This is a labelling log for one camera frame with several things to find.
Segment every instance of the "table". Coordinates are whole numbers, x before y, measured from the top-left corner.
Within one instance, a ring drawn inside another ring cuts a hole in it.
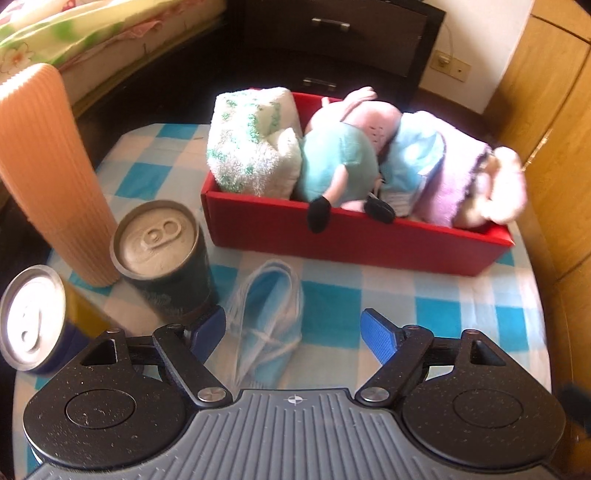
[[[235,285],[277,256],[213,245],[200,200],[208,131],[208,125],[176,124],[134,130],[113,147],[97,175],[117,220],[152,199],[172,199],[189,207],[204,227],[213,278],[224,305]],[[305,298],[302,343],[280,387],[346,387],[351,392],[360,387],[379,368],[359,333],[362,309],[373,307],[398,326],[418,323],[436,336],[458,338],[464,329],[479,329],[550,389],[540,298],[519,230],[516,225],[510,228],[515,247],[476,278],[279,257],[300,275]],[[92,288],[55,253],[48,263],[128,335],[150,335],[162,325],[124,281]],[[207,363],[214,374],[223,368],[219,357],[214,353]],[[430,375],[446,371],[448,367],[432,368]],[[22,431],[22,412],[46,382],[23,372],[17,375],[12,419],[17,480],[37,465]]]

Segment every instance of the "light blue cloth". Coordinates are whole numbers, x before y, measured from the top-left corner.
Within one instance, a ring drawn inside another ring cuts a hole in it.
[[[339,165],[345,165],[349,181],[340,206],[351,200],[365,200],[378,178],[378,159],[367,136],[357,127],[331,122],[309,132],[301,145],[302,168],[295,184],[295,198],[311,202],[330,186]]]
[[[445,153],[443,137],[425,112],[404,113],[396,136],[379,166],[380,198],[398,216],[408,216]]]

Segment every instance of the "wall socket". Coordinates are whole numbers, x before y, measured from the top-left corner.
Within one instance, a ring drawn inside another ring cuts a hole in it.
[[[472,68],[465,61],[452,57],[449,53],[435,50],[431,57],[431,68],[450,77],[465,82]]]

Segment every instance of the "folded towel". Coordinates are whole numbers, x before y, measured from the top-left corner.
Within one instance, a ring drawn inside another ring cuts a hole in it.
[[[446,152],[414,206],[413,216],[434,225],[451,227],[480,162],[488,157],[491,149],[453,125],[430,116],[435,129],[443,137]]]
[[[404,113],[398,132],[381,156],[384,178],[379,197],[396,215],[408,216],[423,192],[427,180],[443,158],[445,144],[435,129],[433,115]]]
[[[300,138],[289,90],[223,93],[213,110],[207,164],[224,192],[288,199],[300,176]]]

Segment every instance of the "face mask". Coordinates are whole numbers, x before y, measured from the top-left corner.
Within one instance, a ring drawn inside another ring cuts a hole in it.
[[[277,386],[301,341],[303,300],[298,275],[280,260],[267,261],[233,292],[220,352],[225,372],[215,372],[233,395],[241,388]]]

